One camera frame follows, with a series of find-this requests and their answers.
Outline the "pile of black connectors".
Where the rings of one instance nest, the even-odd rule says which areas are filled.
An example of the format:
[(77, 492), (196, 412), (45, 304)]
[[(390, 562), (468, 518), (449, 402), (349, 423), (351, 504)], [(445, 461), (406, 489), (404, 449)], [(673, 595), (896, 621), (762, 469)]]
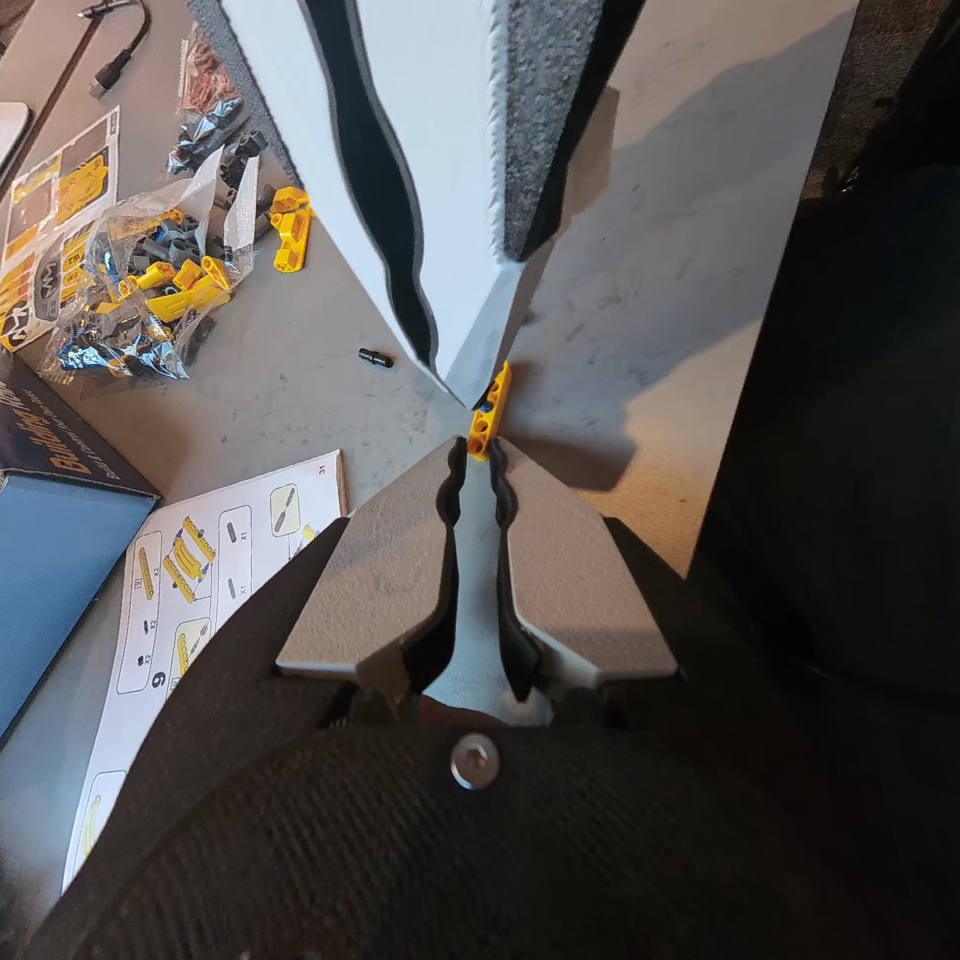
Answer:
[(224, 192), (214, 200), (216, 206), (228, 210), (234, 203), (248, 163), (258, 158), (268, 146), (265, 134), (252, 127), (235, 142), (226, 146), (219, 164), (219, 180)]

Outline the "person's legs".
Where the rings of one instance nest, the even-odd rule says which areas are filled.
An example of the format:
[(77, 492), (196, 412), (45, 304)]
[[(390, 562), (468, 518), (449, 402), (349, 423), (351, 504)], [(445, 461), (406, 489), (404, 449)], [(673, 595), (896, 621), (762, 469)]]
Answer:
[(892, 958), (958, 958), (958, 2), (861, 2), (700, 548), (844, 797)]

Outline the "plastic bag of yellow parts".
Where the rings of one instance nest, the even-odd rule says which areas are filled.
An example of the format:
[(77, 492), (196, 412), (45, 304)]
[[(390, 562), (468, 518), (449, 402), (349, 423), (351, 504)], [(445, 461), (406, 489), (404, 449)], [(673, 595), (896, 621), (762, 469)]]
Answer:
[(216, 152), (191, 177), (126, 198), (94, 223), (43, 378), (187, 378), (196, 334), (255, 265), (259, 160), (246, 162), (225, 210), (220, 165)]

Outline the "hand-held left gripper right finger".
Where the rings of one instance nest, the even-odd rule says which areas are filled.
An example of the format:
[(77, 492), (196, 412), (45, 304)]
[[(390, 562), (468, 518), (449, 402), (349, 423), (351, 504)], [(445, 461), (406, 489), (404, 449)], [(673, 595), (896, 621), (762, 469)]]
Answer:
[(514, 698), (674, 677), (678, 662), (601, 514), (505, 439), (490, 445), (499, 648)]

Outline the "yellow curved panel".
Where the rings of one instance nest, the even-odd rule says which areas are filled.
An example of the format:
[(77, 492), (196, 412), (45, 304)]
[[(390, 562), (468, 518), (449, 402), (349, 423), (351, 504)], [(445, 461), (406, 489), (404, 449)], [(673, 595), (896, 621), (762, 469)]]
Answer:
[(270, 215), (271, 225), (280, 238), (273, 267), (284, 273), (298, 272), (305, 266), (311, 214), (307, 207)]

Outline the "plastic bag of black parts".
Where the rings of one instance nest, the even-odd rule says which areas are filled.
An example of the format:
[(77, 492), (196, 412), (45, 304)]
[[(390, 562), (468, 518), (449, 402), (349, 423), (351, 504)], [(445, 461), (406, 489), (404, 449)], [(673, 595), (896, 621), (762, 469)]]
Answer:
[(196, 173), (238, 136), (249, 116), (227, 67), (198, 25), (181, 44), (179, 66), (177, 130), (166, 161), (170, 178)]

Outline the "yellow and grey sticker sheet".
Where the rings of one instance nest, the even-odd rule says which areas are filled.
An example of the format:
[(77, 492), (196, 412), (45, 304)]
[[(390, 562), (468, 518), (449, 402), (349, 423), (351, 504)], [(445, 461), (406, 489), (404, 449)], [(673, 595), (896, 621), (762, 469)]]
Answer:
[(51, 331), (77, 293), (91, 231), (116, 204), (120, 125), (115, 106), (11, 186), (1, 269), (11, 354)]

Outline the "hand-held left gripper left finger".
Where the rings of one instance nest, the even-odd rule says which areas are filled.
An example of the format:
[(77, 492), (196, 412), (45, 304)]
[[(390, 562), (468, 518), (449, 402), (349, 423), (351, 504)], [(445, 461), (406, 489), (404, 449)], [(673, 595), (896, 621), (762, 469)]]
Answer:
[(467, 440), (452, 437), (354, 510), (281, 649), (286, 675), (421, 694), (454, 649)]

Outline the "dark blue kit box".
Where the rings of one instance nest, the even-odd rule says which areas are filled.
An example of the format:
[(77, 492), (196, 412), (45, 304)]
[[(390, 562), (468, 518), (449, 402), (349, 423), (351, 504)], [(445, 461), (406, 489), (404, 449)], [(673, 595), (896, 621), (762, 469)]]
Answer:
[(2, 736), (159, 499), (30, 366), (2, 350)]

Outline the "yellow five-hole beam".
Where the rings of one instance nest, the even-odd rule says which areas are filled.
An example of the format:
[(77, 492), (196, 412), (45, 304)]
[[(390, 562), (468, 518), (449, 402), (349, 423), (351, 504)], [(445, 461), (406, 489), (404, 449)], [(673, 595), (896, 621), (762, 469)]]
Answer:
[(493, 410), (488, 414), (481, 414), (476, 408), (473, 413), (469, 434), (466, 439), (466, 450), (477, 462), (486, 462), (489, 460), (490, 445), (492, 440), (498, 437), (499, 426), (506, 407), (511, 382), (511, 366), (509, 362), (504, 362), (497, 377), (491, 381), (485, 395), (479, 403), (480, 405), (486, 398), (490, 398), (495, 401)]

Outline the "open instruction booklet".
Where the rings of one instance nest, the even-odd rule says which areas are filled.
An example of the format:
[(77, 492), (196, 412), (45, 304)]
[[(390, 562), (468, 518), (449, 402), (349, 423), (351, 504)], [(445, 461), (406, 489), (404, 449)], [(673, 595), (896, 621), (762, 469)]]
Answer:
[(126, 549), (118, 639), (61, 891), (90, 855), (162, 706), (217, 630), (347, 514), (334, 450), (151, 513)]

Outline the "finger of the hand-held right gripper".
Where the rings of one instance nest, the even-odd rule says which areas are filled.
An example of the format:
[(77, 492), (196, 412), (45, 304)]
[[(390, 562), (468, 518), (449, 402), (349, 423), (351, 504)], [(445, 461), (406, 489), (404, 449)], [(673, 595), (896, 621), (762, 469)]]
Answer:
[(451, 2), (224, 2), (318, 220), (451, 394)]
[(473, 408), (509, 349), (524, 266), (505, 246), (508, 2), (361, 2), (371, 79), (422, 224), (432, 370)]

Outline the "grey desk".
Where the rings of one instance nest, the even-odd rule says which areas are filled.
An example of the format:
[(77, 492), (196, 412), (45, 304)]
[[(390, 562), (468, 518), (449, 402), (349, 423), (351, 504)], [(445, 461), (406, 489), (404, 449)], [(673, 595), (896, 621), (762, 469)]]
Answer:
[[(506, 437), (681, 576), (857, 6), (645, 6), (612, 78), (606, 187), (560, 235), (510, 354)], [(55, 386), (170, 503), (339, 449), (356, 507), (469, 422), (322, 228), (300, 273), (274, 270), (274, 246), (189, 379)]]

